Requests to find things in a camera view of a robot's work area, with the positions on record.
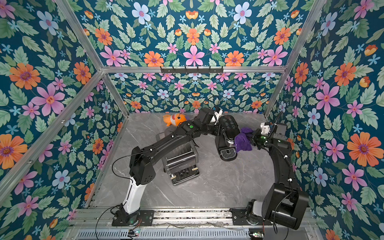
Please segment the black capsule coffee machine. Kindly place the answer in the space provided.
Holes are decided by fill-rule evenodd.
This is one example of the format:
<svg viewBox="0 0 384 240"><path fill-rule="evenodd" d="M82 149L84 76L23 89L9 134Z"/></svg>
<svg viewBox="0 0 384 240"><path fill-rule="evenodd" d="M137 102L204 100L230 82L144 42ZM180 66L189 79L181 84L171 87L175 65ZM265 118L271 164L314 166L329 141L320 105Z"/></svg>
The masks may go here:
<svg viewBox="0 0 384 240"><path fill-rule="evenodd" d="M231 115L220 117L218 124L226 126L224 134L215 138L219 157L225 162L231 162L235 160L238 155L235 147L235 137L240 133L240 128L235 118Z"/></svg>

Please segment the purple cleaning cloth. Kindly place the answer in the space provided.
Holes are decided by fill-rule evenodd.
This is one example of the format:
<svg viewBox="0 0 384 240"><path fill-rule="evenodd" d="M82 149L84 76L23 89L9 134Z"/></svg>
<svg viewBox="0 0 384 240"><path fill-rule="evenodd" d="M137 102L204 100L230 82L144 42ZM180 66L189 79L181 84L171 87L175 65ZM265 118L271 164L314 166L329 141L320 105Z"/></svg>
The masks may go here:
<svg viewBox="0 0 384 240"><path fill-rule="evenodd" d="M251 138L253 136L253 130L251 128L241 128L240 133L235 137L236 152L240 151L252 151Z"/></svg>

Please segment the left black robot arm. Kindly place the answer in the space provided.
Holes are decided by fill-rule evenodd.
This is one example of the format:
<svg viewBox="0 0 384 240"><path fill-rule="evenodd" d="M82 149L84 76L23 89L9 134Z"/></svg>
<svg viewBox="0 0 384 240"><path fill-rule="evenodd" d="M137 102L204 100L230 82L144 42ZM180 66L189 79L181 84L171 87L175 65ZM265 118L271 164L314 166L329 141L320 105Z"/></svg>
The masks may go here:
<svg viewBox="0 0 384 240"><path fill-rule="evenodd" d="M216 135L222 114L223 110L219 107L203 108L196 117L179 123L173 132L156 143L144 148L133 148L129 155L130 176L128 178L119 176L129 180L129 186L123 202L114 213L114 226L117 224L133 226L139 221L140 203L145 188L156 177L154 165L171 151L201 135Z"/></svg>

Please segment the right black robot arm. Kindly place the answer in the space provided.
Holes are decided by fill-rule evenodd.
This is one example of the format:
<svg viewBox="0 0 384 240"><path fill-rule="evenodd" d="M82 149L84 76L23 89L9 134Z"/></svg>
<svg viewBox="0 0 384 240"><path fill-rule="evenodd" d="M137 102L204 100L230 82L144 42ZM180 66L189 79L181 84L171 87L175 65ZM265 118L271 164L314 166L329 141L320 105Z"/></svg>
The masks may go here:
<svg viewBox="0 0 384 240"><path fill-rule="evenodd" d="M286 124L261 123L253 131L251 144L266 150L273 162L275 182L265 196L261 206L261 217L274 224L297 230L309 204L294 173L292 144L285 136Z"/></svg>

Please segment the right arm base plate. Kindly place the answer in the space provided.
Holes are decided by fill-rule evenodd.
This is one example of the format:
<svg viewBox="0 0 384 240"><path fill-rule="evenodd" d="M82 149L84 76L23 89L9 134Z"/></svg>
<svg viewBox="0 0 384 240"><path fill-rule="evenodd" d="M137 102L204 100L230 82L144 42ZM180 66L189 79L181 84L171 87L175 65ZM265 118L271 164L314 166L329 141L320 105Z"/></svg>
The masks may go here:
<svg viewBox="0 0 384 240"><path fill-rule="evenodd" d="M247 209L232 208L233 225L235 226L271 226L270 221L264 220L261 216L257 216Z"/></svg>

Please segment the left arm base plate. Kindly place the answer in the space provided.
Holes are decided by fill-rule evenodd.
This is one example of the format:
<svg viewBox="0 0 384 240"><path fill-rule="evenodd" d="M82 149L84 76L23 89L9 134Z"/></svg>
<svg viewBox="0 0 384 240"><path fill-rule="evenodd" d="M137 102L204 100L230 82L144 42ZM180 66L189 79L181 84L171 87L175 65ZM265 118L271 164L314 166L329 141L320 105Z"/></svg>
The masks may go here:
<svg viewBox="0 0 384 240"><path fill-rule="evenodd" d="M113 227L136 227L138 225L148 227L154 220L155 211L138 210L132 214L127 214L124 210L117 210L112 222Z"/></svg>

